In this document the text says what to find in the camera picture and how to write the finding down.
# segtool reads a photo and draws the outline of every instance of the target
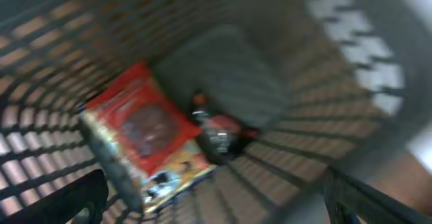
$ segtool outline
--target black plastic basket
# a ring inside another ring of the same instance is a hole
[[[320,188],[326,166],[367,176],[430,118],[431,38],[400,0],[0,7],[0,220],[103,168],[104,223],[279,223]],[[78,117],[142,58],[180,108],[201,86],[264,130],[244,156],[146,216]]]

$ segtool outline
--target red snack bag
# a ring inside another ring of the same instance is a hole
[[[87,109],[97,121],[115,131],[119,155],[151,176],[167,157],[200,134],[161,94],[150,71],[137,63],[106,91],[91,100]]]

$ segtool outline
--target laundry basket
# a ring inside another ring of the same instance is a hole
[[[0,6],[0,220],[102,168],[104,223],[279,223],[319,191],[328,165],[367,176],[430,118],[431,39],[400,0]],[[78,117],[142,58],[180,109],[201,88],[263,131],[145,216]]]

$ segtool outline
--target red package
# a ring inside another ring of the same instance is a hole
[[[148,176],[201,131],[160,93],[142,63],[124,72],[87,109],[115,130],[119,154]]]

